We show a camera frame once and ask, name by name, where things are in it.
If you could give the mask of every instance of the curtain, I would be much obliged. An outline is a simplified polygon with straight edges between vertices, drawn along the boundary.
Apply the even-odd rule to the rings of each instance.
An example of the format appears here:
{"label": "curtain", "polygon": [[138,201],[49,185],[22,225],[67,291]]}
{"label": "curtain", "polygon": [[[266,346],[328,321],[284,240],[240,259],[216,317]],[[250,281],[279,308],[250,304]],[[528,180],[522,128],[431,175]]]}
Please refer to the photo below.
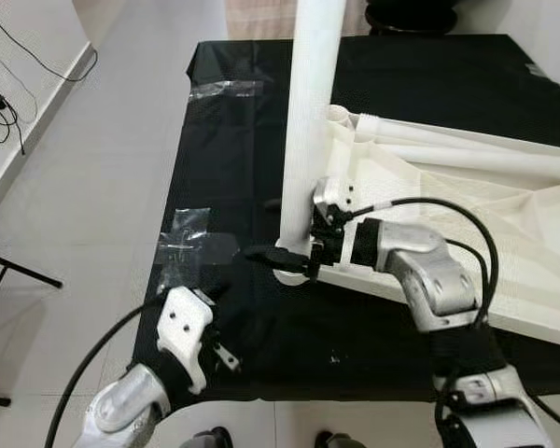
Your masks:
{"label": "curtain", "polygon": [[[366,6],[365,0],[347,0],[343,35],[366,35],[369,32],[370,26],[365,21]],[[296,9],[297,0],[226,0],[229,38],[291,39]]]}

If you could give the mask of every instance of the tiled floor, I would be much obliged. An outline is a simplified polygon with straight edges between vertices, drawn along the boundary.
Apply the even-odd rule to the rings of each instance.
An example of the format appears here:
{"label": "tiled floor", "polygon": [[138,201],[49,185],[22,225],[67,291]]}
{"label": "tiled floor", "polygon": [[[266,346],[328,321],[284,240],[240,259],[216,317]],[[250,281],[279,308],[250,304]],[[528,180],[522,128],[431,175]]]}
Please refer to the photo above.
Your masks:
{"label": "tiled floor", "polygon": [[[0,447],[42,446],[72,371],[144,296],[183,122],[184,75],[200,40],[225,37],[223,0],[128,0],[100,64],[66,101],[0,207],[0,254],[62,278],[62,291],[10,273],[0,288]],[[70,446],[91,396],[117,378],[136,322],[95,359],[57,439]],[[560,398],[552,401],[560,409]],[[440,446],[423,403],[206,403],[159,425],[174,448],[227,426],[237,448],[309,448],[323,428],[369,448]],[[560,429],[553,436],[560,446]]]}

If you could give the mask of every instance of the robotic arm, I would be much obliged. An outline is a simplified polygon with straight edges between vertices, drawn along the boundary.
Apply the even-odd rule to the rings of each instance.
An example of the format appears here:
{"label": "robotic arm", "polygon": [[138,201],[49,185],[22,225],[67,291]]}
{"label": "robotic arm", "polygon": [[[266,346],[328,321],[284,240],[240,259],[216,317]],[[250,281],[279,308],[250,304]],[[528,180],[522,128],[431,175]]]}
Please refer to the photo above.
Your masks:
{"label": "robotic arm", "polygon": [[[158,348],[172,354],[182,366],[190,379],[189,392],[195,395],[206,386],[199,364],[202,350],[213,350],[231,371],[240,367],[238,358],[217,340],[212,326],[215,307],[216,304],[199,289],[177,287],[168,293],[158,322]],[[85,413],[81,435],[73,446],[142,448],[171,409],[158,375],[149,367],[137,364],[95,396]]]}
{"label": "robotic arm", "polygon": [[[320,266],[341,262],[348,246],[344,226],[356,214],[347,210],[345,197],[338,179],[317,183],[311,257],[261,246],[247,256],[315,280]],[[357,224],[350,263],[399,280],[430,347],[434,386],[440,391],[436,424],[445,447],[552,446],[487,320],[475,325],[482,298],[440,234],[425,226],[366,218]],[[443,406],[450,409],[445,418]]]}

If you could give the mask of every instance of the white wall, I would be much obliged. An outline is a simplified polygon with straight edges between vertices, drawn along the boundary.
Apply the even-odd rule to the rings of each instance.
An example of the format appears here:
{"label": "white wall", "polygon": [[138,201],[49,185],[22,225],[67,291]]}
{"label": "white wall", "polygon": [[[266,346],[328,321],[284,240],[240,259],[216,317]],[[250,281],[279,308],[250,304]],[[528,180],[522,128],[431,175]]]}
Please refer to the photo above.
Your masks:
{"label": "white wall", "polygon": [[467,0],[459,33],[508,34],[560,83],[560,0]]}
{"label": "white wall", "polygon": [[98,49],[128,0],[72,1],[85,34]]}
{"label": "white wall", "polygon": [[[66,74],[88,45],[71,0],[0,0],[0,22],[45,64]],[[38,116],[62,83],[46,72],[0,31],[2,59],[36,97]],[[0,91],[19,111],[23,133],[33,126],[34,101],[21,84],[0,65]],[[0,171],[19,146],[11,135],[0,145]]]}

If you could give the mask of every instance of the white tube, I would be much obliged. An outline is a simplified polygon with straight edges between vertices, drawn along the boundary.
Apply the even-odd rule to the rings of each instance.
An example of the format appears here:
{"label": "white tube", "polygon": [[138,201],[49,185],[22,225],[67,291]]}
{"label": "white tube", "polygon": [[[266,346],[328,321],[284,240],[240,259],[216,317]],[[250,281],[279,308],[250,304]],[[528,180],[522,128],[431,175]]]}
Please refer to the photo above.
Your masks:
{"label": "white tube", "polygon": [[402,138],[421,142],[425,145],[435,147],[460,147],[473,149],[481,152],[497,152],[514,154],[514,149],[497,147],[487,143],[476,142],[466,138],[455,137],[445,133],[435,133],[414,126],[396,123],[388,119],[382,119],[374,115],[361,114],[357,123],[357,132],[368,135],[381,135],[385,137]]}
{"label": "white tube", "polygon": [[290,72],[287,146],[278,245],[306,253],[311,198],[328,159],[326,115],[346,0],[299,0]]}
{"label": "white tube", "polygon": [[379,147],[401,159],[414,163],[560,179],[560,157],[556,156],[523,154],[521,152],[497,154],[451,147],[404,145],[379,145]]}

